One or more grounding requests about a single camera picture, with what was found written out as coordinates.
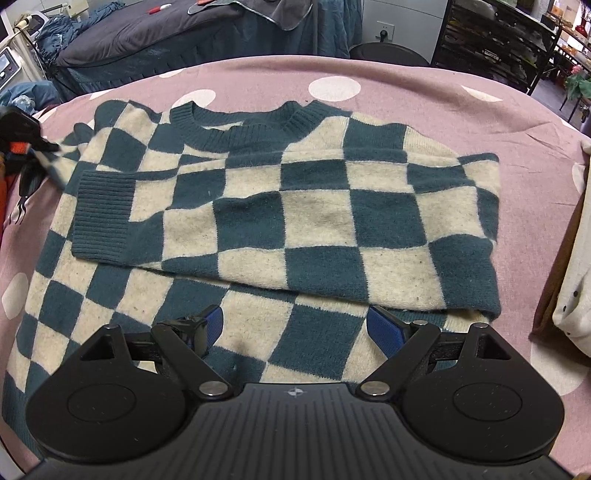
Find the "green and cream checkered sweater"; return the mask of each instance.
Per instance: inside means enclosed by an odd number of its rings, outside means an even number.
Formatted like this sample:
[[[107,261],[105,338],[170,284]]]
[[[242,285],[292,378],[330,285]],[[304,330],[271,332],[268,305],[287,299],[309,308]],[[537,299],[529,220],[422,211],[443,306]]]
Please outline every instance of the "green and cream checkered sweater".
[[[231,382],[357,382],[367,305],[465,330],[500,312],[498,159],[320,102],[156,113],[110,100],[47,159],[64,188],[11,356],[30,395],[100,325],[221,304]]]

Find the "floor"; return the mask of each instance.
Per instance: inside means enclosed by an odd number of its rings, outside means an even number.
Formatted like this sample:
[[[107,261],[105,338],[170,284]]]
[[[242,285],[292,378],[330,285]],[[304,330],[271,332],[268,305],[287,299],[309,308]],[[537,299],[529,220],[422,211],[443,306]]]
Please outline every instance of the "floor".
[[[566,102],[561,111],[560,105],[562,105],[562,102],[564,102],[564,97],[566,94],[562,88],[555,85],[550,80],[540,80],[531,96],[566,121],[568,121],[569,115],[573,111],[574,104],[576,103],[575,100]],[[580,129],[581,111],[579,109],[577,109],[577,111],[574,113],[570,124],[577,130]]]

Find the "brown fabric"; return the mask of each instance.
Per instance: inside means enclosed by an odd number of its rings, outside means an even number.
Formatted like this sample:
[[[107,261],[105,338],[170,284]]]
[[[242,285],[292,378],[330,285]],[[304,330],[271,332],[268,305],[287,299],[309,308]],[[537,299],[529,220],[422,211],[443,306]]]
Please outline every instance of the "brown fabric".
[[[585,171],[583,173],[585,183],[587,183],[588,175],[589,163],[585,166]],[[533,342],[550,346],[580,364],[591,366],[591,358],[581,352],[581,350],[579,350],[552,321],[552,314],[556,309],[558,294],[562,287],[562,282],[564,281],[566,269],[569,266],[570,256],[573,252],[574,239],[579,230],[584,200],[585,192],[581,194],[579,202],[570,217],[566,233],[564,234],[564,238],[562,239],[562,243],[560,244],[560,248],[558,249],[554,263],[552,264],[550,275],[544,285],[544,290],[542,291],[540,301],[535,310],[534,325],[530,333],[530,339]]]

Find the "sweater neckline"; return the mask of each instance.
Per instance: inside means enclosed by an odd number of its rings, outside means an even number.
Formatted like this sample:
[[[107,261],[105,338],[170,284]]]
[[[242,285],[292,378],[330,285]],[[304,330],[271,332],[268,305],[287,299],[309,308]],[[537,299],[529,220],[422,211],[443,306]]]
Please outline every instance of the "sweater neckline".
[[[248,113],[213,112],[185,103],[170,111],[170,122],[178,130],[183,141],[192,148],[215,153],[226,153],[259,141],[272,141],[278,133],[298,141],[312,132],[328,116],[348,116],[338,108],[313,100],[306,106],[289,101],[279,108],[258,113],[258,123],[237,125],[227,130],[204,128],[236,122]]]

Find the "black chair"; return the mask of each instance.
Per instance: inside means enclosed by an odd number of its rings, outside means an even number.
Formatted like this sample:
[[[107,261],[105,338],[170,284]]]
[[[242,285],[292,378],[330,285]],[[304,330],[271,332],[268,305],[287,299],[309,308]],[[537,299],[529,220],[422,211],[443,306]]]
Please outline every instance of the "black chair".
[[[378,61],[407,67],[430,67],[431,64],[410,48],[394,43],[362,43],[349,52],[353,60]]]

